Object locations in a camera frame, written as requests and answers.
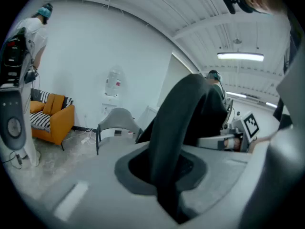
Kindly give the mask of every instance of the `ceiling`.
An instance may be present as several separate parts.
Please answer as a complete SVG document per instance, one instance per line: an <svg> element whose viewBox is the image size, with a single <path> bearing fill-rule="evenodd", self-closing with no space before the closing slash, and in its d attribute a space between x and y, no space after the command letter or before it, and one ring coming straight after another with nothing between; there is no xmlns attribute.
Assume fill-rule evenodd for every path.
<svg viewBox="0 0 305 229"><path fill-rule="evenodd" d="M289 22L281 16L228 13L222 0L87 0L133 14L183 51L203 74L216 69L227 91L276 104L289 46ZM241 44L234 44L238 38ZM264 62L219 60L218 52L256 52Z"/></svg>

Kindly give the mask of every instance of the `black cable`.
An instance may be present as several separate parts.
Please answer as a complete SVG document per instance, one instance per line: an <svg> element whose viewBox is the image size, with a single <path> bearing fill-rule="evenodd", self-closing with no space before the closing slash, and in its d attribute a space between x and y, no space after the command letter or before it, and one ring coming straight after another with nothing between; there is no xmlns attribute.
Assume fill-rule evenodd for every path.
<svg viewBox="0 0 305 229"><path fill-rule="evenodd" d="M39 77L38 93L37 93L37 97L38 97L38 95L39 95L39 90L40 90L40 75L39 75L39 73L38 73L37 70L36 70L36 73L37 73L37 75L38 75L38 77Z"/></svg>
<svg viewBox="0 0 305 229"><path fill-rule="evenodd" d="M14 158L15 158L15 157L17 156L16 152L13 151L13 152L10 153L10 155L11 155L12 153L15 153L15 156L14 156ZM10 159L10 164L11 164L14 168L16 168L16 169L18 169L18 170L21 170L21 168L22 168L21 165L20 165L20 167L14 166L13 163L11 162L11 159Z"/></svg>
<svg viewBox="0 0 305 229"><path fill-rule="evenodd" d="M32 45L33 45L33 52L31 53L31 52L29 51L29 53L30 53L30 55L31 55L31 63L34 63L33 54L35 53L35 43L34 43L33 41L31 41L31 40L29 40L29 43L32 43Z"/></svg>
<svg viewBox="0 0 305 229"><path fill-rule="evenodd" d="M13 158L11 158L11 159L9 159L9 160L7 160L7 161L4 161L4 162L2 162L2 163L4 164L4 163L7 163L7 162L10 162L10 161L12 161L15 157L16 157L16 154L15 154L15 156L14 156Z"/></svg>
<svg viewBox="0 0 305 229"><path fill-rule="evenodd" d="M10 157L12 153L15 153L15 156L14 156L13 158ZM12 161L14 158L16 158L16 157L17 157L16 152L15 152L15 151L12 151L12 152L10 153L10 155L9 155L9 160L4 161L4 162L2 162L2 163L4 164L4 163L7 163L7 162L10 162L10 164L11 164L14 168L16 168L16 169L18 169L18 170L21 170L21 168L22 168L21 165L20 165L20 167L17 167L17 166L15 166L15 165L13 165L13 163L11 162L11 161Z"/></svg>

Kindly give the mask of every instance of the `concrete floor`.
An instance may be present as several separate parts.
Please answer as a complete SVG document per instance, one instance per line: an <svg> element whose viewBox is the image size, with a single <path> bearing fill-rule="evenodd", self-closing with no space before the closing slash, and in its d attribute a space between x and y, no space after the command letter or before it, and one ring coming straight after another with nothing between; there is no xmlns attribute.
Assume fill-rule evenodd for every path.
<svg viewBox="0 0 305 229"><path fill-rule="evenodd" d="M90 139L92 144L81 144L81 140L87 136L87 134L79 135L82 133L72 130L68 133L65 139L75 137L62 142L65 151L61 149L61 146L35 138L36 149L41 153L37 167L32 167L28 158L22 160L20 170L14 168L10 162L4 164L16 188L38 200L50 185L61 179L67 172L74 169L79 163L96 156L95 140ZM10 152L11 150L2 147L1 160L8 160ZM12 160L12 163L16 167L20 167L16 158Z"/></svg>

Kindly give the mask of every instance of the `gray fabric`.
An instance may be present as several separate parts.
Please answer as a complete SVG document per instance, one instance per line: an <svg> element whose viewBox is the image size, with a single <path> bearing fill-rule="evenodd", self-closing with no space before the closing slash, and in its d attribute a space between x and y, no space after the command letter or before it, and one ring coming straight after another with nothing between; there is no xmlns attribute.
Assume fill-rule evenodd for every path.
<svg viewBox="0 0 305 229"><path fill-rule="evenodd" d="M115 108L107 115L107 117L99 123L102 130L110 128L121 128L138 133L140 127L134 121L132 114L124 108Z"/></svg>
<svg viewBox="0 0 305 229"><path fill-rule="evenodd" d="M183 146L183 151L204 160L209 171L196 189L182 193L185 205L199 214L206 212L230 192L251 158L251 154L192 146Z"/></svg>
<svg viewBox="0 0 305 229"><path fill-rule="evenodd" d="M220 194L219 190L216 191L218 194L214 198L215 202L213 205L210 204L210 207L204 209L201 207L200 209L204 209L205 213L201 214L200 216L188 221L180 225L179 229L200 229L200 228L213 228L213 229L236 229L240 227L240 220L243 216L244 209L253 194L257 183L261 177L261 173L264 172L264 161L266 157L266 152L268 148L269 142L262 142L257 144L257 148L254 150L253 154L242 154L242 153L235 153L235 152L225 152L225 151L214 151L214 152L223 152L226 154L240 154L242 156L249 156L247 165L237 179L233 187L225 194ZM203 152L202 155L197 152L199 148L186 148L183 150L190 152L198 157L202 157L205 161L209 160L209 157L206 157L205 153ZM231 160L235 158L233 156L228 157L228 163L231 163ZM221 170L218 167L219 175L222 175L223 169ZM213 174L209 174L208 176L213 179ZM217 188L222 188L222 185L227 187L227 179L230 179L226 176L223 177L223 180L219 180L220 176L215 177L215 182L218 181ZM205 206L203 203L207 199L207 196L210 196L210 192L207 193L207 187L203 187L202 184L199 185L200 187L196 188L196 192L198 192L198 196L193 198L193 201L188 201L188 203L196 202L194 199L197 199L198 203L201 203L202 206Z"/></svg>

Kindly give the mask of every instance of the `white wall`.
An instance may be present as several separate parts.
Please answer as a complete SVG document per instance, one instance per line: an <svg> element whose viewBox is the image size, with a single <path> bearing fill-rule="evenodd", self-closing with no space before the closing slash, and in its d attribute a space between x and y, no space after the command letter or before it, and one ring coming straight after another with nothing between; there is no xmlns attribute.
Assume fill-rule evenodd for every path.
<svg viewBox="0 0 305 229"><path fill-rule="evenodd" d="M240 111L241 116L246 114L248 111L252 111L258 126L260 128L257 137L264 137L274 133L278 127L279 122L273 117L273 111L265 110L260 107L255 107L249 104L240 103L236 100L233 102L233 108L235 109L235 114ZM232 111L229 122L232 121L234 115L234 111Z"/></svg>
<svg viewBox="0 0 305 229"><path fill-rule="evenodd" d="M165 80L163 82L157 106L161 106L167 94L172 90L177 82L190 73L191 72L182 63L180 63L174 56L172 56L167 68Z"/></svg>
<svg viewBox="0 0 305 229"><path fill-rule="evenodd" d="M74 99L75 125L96 128L109 70L122 69L121 107L137 120L156 105L173 45L156 30L125 13L79 1L52 2L40 89Z"/></svg>

